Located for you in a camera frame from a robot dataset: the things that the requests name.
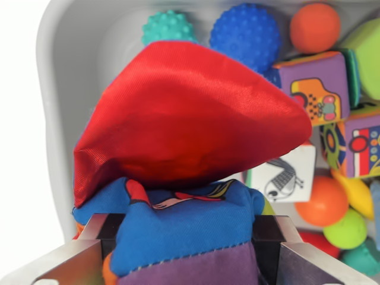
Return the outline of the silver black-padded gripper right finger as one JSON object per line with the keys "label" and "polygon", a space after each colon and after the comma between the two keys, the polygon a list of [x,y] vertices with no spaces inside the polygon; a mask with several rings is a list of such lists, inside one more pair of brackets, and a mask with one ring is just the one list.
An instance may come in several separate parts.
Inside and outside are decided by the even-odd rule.
{"label": "silver black-padded gripper right finger", "polygon": [[288,216],[255,217],[252,243],[259,284],[376,284],[310,243]]}

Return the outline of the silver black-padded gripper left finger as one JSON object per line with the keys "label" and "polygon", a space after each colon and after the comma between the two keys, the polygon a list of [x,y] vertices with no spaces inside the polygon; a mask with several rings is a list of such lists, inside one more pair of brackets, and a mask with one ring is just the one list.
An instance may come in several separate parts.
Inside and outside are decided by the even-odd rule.
{"label": "silver black-padded gripper left finger", "polygon": [[1,279],[1,284],[104,284],[102,266],[125,214],[94,214],[72,240]]}

